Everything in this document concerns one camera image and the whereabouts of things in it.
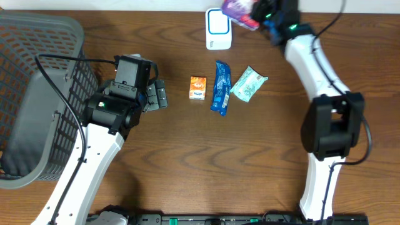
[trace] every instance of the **blue snack wrapper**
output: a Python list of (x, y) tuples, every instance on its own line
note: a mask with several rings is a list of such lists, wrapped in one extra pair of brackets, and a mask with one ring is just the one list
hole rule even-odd
[(226, 63), (217, 61), (217, 72), (212, 94), (212, 111), (219, 112), (221, 116), (226, 116), (231, 88), (231, 68)]

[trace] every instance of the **wood grain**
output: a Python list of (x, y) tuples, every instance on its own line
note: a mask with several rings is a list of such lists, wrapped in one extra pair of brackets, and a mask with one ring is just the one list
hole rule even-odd
[[(140, 53), (157, 62), (169, 107), (142, 115), (108, 169), (91, 212), (109, 204), (166, 214), (258, 214), (296, 210), (307, 156), (300, 126), (309, 103), (293, 68), (259, 32), (233, 29), (232, 48), (208, 51), (204, 13), (42, 11), (71, 16), (85, 31), (89, 58)], [(304, 14), (320, 30), (333, 14)], [(336, 213), (366, 213), (370, 224), (400, 223), (400, 16), (346, 14), (322, 37), (337, 74), (366, 98), (374, 149), (367, 162), (341, 171)], [(210, 111), (215, 61), (236, 82), (247, 65), (269, 77), (249, 103), (231, 96), (226, 117)], [(101, 80), (107, 64), (92, 64)], [(205, 101), (188, 99), (190, 76), (205, 76)], [(366, 138), (349, 161), (361, 157)], [(33, 221), (55, 182), (0, 191), (1, 224)]]

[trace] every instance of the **basket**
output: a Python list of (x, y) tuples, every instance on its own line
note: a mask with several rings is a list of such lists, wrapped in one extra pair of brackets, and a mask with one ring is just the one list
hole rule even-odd
[[(66, 106), (36, 67), (37, 53), (83, 58), (84, 33), (69, 18), (0, 12), (0, 188), (57, 180), (77, 135)], [(98, 88), (88, 62), (41, 58), (75, 111)]]

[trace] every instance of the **orange box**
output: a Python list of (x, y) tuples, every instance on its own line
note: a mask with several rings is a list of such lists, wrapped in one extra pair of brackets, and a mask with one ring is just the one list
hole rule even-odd
[(204, 100), (206, 98), (206, 84), (207, 78), (205, 77), (190, 77), (189, 99)]

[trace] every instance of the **white backdrop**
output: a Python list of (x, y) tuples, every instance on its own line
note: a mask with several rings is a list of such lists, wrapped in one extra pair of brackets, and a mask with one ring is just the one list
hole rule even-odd
[[(3, 9), (205, 11), (223, 0), (0, 0)], [(300, 0), (302, 12), (336, 13), (341, 0)], [(347, 0), (347, 13), (400, 13), (400, 0)]]

